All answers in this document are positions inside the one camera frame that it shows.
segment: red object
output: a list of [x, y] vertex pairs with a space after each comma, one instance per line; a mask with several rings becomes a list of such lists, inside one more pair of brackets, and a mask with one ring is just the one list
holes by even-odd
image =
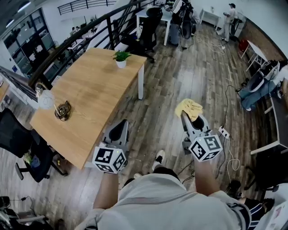
[[240, 41], [240, 43], [239, 43], [239, 49], [240, 49], [242, 52], [244, 52], [244, 51], [247, 49], [248, 45], [249, 45], [248, 41], [242, 39], [242, 40]]

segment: ceiling light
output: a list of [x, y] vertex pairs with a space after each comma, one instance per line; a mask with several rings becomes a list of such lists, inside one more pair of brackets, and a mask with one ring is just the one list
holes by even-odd
[[31, 2], [29, 1], [24, 1], [20, 6], [19, 6], [19, 9], [18, 9], [18, 13], [22, 10], [24, 10], [28, 5], [30, 5]]
[[7, 22], [6, 28], [8, 28], [13, 22], [14, 22], [14, 19], [10, 19], [10, 20]]

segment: brick wall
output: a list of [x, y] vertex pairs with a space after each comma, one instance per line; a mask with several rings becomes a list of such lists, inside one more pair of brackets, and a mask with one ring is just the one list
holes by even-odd
[[286, 59], [285, 55], [281, 52], [278, 46], [249, 19], [247, 19], [246, 25], [242, 30], [239, 39], [249, 40], [258, 46], [268, 60]]

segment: potted plant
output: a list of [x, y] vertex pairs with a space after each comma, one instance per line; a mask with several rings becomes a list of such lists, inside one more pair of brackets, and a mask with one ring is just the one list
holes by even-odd
[[124, 51], [117, 51], [114, 56], [113, 59], [116, 61], [118, 67], [123, 69], [126, 66], [126, 59], [131, 56], [131, 54]]

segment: wooden floor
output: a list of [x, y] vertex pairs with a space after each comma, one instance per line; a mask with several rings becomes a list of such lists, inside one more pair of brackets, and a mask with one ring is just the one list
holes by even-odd
[[[219, 126], [225, 123], [225, 129], [231, 134], [231, 153], [241, 162], [236, 172], [229, 165], [230, 176], [240, 180], [243, 189], [249, 179], [245, 166], [252, 164], [250, 150], [266, 144], [263, 108], [258, 106], [256, 111], [245, 111], [232, 87], [227, 91], [228, 100], [225, 97], [229, 84], [239, 88], [240, 83], [250, 77], [245, 73], [247, 60], [240, 59], [238, 48], [232, 41], [224, 44], [224, 55], [219, 53], [221, 50], [217, 47], [208, 47], [208, 43], [221, 44], [212, 26], [201, 26], [194, 38], [194, 45], [187, 50], [182, 50], [180, 45], [177, 48], [163, 46], [165, 29], [164, 26], [158, 29], [159, 42], [155, 47], [155, 63], [147, 62], [145, 66], [144, 99], [138, 100], [135, 81], [113, 118], [125, 118], [130, 122], [129, 163], [120, 174], [119, 188], [136, 172], [151, 173], [155, 154], [160, 149], [166, 152], [165, 166], [174, 169], [177, 174], [190, 163], [191, 156], [183, 154], [181, 142], [185, 134], [181, 120], [174, 114], [174, 110], [184, 98], [191, 98], [203, 106], [204, 116], [215, 133]], [[24, 106], [17, 98], [13, 98], [10, 108], [19, 120], [29, 127], [28, 121], [33, 110]], [[231, 159], [227, 141], [224, 146], [226, 161], [217, 179], [223, 190], [229, 183], [226, 166]], [[11, 199], [31, 196], [36, 213], [46, 215], [51, 224], [62, 218], [67, 229], [72, 230], [91, 210], [102, 176], [97, 169], [86, 168], [80, 171], [66, 163], [62, 166], [69, 171], [68, 177], [62, 177], [54, 169], [50, 169], [51, 178], [36, 183], [27, 173], [23, 181], [19, 180], [14, 164], [18, 162], [23, 165], [22, 159], [5, 150], [0, 152], [0, 159], [0, 195], [8, 195]], [[213, 160], [215, 175], [223, 160], [223, 153]], [[192, 170], [193, 164], [179, 175], [180, 180], [191, 176]], [[195, 190], [194, 179], [184, 184], [188, 190]], [[261, 195], [254, 192], [254, 187], [245, 191], [245, 194], [250, 198], [259, 198]], [[11, 207], [15, 211], [22, 211], [30, 205], [29, 200], [23, 203], [13, 201]]]

